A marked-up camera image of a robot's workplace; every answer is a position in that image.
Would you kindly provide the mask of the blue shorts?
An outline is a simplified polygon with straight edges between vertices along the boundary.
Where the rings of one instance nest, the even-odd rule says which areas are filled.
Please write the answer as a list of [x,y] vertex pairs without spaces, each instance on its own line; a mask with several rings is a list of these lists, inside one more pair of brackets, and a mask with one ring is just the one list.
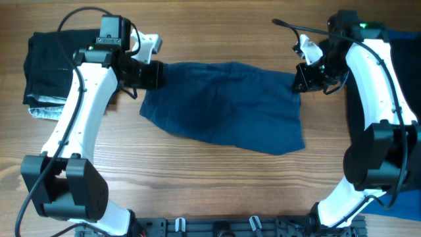
[[305,148],[294,74],[243,63],[174,63],[139,113],[177,136],[283,155]]

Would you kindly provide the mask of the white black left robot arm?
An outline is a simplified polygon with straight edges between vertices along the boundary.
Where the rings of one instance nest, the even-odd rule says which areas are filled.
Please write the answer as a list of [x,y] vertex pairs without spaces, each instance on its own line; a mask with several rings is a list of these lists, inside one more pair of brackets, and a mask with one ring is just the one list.
[[116,90],[164,84],[157,34],[143,34],[127,18],[105,14],[95,41],[69,58],[73,78],[58,123],[39,155],[27,155],[21,175],[26,204],[39,216],[69,221],[103,236],[144,236],[133,211],[109,199],[109,187],[93,165],[101,120]]

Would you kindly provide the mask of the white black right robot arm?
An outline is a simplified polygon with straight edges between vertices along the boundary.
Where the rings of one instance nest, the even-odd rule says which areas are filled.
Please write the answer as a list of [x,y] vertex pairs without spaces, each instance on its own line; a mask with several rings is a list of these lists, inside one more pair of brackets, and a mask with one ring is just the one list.
[[312,42],[310,28],[292,26],[301,58],[295,93],[347,90],[351,145],[343,157],[344,176],[331,194],[315,203],[306,235],[335,236],[372,201],[420,187],[420,123],[395,73],[389,34],[381,22],[365,22],[355,11],[328,19],[326,40]]

